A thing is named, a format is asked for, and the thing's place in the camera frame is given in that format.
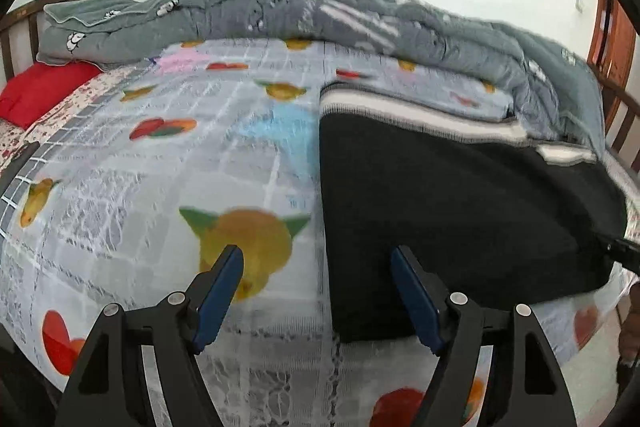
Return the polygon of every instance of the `wooden bed frame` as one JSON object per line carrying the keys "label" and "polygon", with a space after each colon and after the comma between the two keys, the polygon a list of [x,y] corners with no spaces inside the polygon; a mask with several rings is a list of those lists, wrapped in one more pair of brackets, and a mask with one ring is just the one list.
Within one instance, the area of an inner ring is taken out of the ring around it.
{"label": "wooden bed frame", "polygon": [[[602,74],[591,64],[591,70],[596,75],[600,86],[602,87],[602,97],[603,99],[608,98],[609,100],[614,100],[618,102],[620,105],[624,105],[626,107],[625,118],[620,124],[620,128],[618,129],[618,133],[613,140],[611,148],[619,153],[622,149],[623,145],[626,142],[626,138],[629,135],[629,131],[631,130],[631,126],[633,125],[636,118],[640,117],[640,103],[634,99],[623,87],[620,87],[618,84],[609,80],[608,78],[602,76]],[[640,148],[636,152],[633,161],[631,162],[631,170],[633,172],[640,171]]]}
{"label": "wooden bed frame", "polygon": [[6,81],[9,82],[15,74],[14,63],[11,54],[11,42],[9,39],[9,29],[17,23],[27,19],[29,21],[29,42],[31,43],[31,58],[36,61],[38,54],[38,13],[44,10],[45,5],[57,2],[76,0],[33,0],[0,19],[0,48],[2,49],[2,62]]}

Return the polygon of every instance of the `fruit print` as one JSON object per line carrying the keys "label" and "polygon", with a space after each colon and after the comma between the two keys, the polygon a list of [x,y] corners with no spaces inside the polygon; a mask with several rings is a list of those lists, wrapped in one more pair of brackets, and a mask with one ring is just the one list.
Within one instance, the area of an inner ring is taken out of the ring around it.
{"label": "fruit print", "polygon": [[44,178],[40,183],[30,185],[27,201],[20,214],[21,227],[25,229],[33,223],[36,216],[47,204],[51,189],[58,185],[58,183],[60,182],[55,182],[51,178]]}
{"label": "fruit print", "polygon": [[237,245],[242,250],[244,272],[235,301],[260,293],[269,277],[287,264],[293,239],[310,219],[282,219],[260,208],[234,208],[218,215],[182,207],[180,215],[200,240],[200,271],[209,270],[226,245]]}
{"label": "fruit print", "polygon": [[483,80],[482,81],[482,85],[484,86],[484,90],[489,93],[489,94],[493,94],[495,92],[495,86],[494,84],[490,84],[487,81]]}
{"label": "fruit print", "polygon": [[[462,426],[478,412],[483,396],[484,382],[474,378],[462,418]],[[422,391],[410,387],[396,389],[381,396],[373,408],[369,427],[410,427],[423,398]]]}
{"label": "fruit print", "polygon": [[264,80],[255,81],[258,86],[266,88],[267,94],[274,100],[289,102],[306,93],[304,87],[296,87],[287,82],[266,82]]}
{"label": "fruit print", "polygon": [[203,43],[204,41],[186,41],[183,42],[182,44],[180,44],[181,48],[195,48],[196,46],[199,46]]}
{"label": "fruit print", "polygon": [[306,50],[311,45],[311,41],[305,41],[303,39],[286,39],[284,43],[287,49],[292,51]]}
{"label": "fruit print", "polygon": [[473,100],[472,98],[460,96],[458,93],[455,93],[453,91],[451,91],[450,95],[451,95],[451,98],[456,100],[460,105],[464,105],[465,107],[473,107],[473,108],[480,107],[480,104],[476,102],[476,100]]}
{"label": "fruit print", "polygon": [[409,427],[423,397],[422,391],[409,387],[381,396],[373,408],[369,427]]}
{"label": "fruit print", "polygon": [[415,64],[408,60],[401,60],[398,58],[398,66],[404,71],[415,71]]}
{"label": "fruit print", "polygon": [[130,102],[131,100],[137,100],[141,96],[145,96],[146,94],[149,94],[155,88],[156,88],[156,85],[140,87],[140,89],[131,89],[131,90],[126,90],[125,89],[123,91],[124,96],[120,99],[120,101],[121,102]]}
{"label": "fruit print", "polygon": [[65,377],[71,375],[84,339],[69,339],[65,321],[57,311],[49,310],[44,316],[42,343],[56,371]]}
{"label": "fruit print", "polygon": [[198,53],[195,48],[179,48],[174,53],[150,58],[158,73],[184,73],[206,68],[211,61],[209,55]]}
{"label": "fruit print", "polygon": [[350,80],[355,80],[357,78],[366,80],[368,78],[372,78],[370,74],[358,73],[357,71],[341,70],[341,69],[335,70],[335,74],[337,76],[340,76],[341,78],[348,78]]}
{"label": "fruit print", "polygon": [[140,122],[129,134],[130,140],[149,136],[151,138],[161,136],[173,136],[193,130],[197,126],[197,122],[188,119],[163,120],[162,118],[150,118]]}
{"label": "fruit print", "polygon": [[462,425],[471,420],[476,412],[478,412],[478,409],[482,404],[483,396],[484,382],[479,378],[474,378],[474,383],[471,385],[471,391],[469,391],[469,398],[466,401],[465,415],[462,418]]}
{"label": "fruit print", "polygon": [[591,340],[598,326],[599,315],[598,308],[593,304],[575,313],[574,336],[578,349],[582,349]]}
{"label": "fruit print", "polygon": [[207,70],[222,70],[222,71],[236,71],[236,70],[247,70],[249,66],[247,64],[243,64],[242,62],[232,62],[227,64],[226,62],[212,62],[209,66],[207,66]]}

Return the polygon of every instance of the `folded comforter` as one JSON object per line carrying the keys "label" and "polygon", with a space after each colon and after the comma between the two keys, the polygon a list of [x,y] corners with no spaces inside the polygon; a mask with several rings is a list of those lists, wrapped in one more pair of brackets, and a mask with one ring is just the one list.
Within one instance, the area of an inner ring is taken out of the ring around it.
{"label": "folded comforter", "polygon": [[46,7],[38,60],[103,68],[173,42],[305,38],[337,42],[485,80],[510,94],[534,137],[604,153],[602,104],[587,65],[548,39],[446,13],[419,0],[82,0]]}

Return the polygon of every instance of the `pink print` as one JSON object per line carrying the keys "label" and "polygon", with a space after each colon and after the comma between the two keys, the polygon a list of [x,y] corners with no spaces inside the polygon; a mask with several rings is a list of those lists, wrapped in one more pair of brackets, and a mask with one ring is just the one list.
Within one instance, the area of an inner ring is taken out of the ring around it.
{"label": "pink print", "polygon": [[175,53],[155,59],[160,73],[182,73],[206,67],[211,57],[198,53],[194,48],[180,48]]}

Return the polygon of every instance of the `wooden headboard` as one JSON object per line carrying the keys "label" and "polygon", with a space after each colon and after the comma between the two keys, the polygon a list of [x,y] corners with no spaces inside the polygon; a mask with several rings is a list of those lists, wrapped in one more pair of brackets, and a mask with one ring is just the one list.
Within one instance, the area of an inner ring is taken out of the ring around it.
{"label": "wooden headboard", "polygon": [[2,63],[4,65],[4,74],[7,82],[11,80],[15,74],[14,62],[11,53],[11,41],[9,38],[9,29],[23,20],[29,22],[29,42],[31,44],[31,57],[33,62],[36,61],[38,53],[38,14],[43,11],[45,5],[57,2],[76,1],[76,0],[33,0],[0,19],[0,49],[2,49]]}

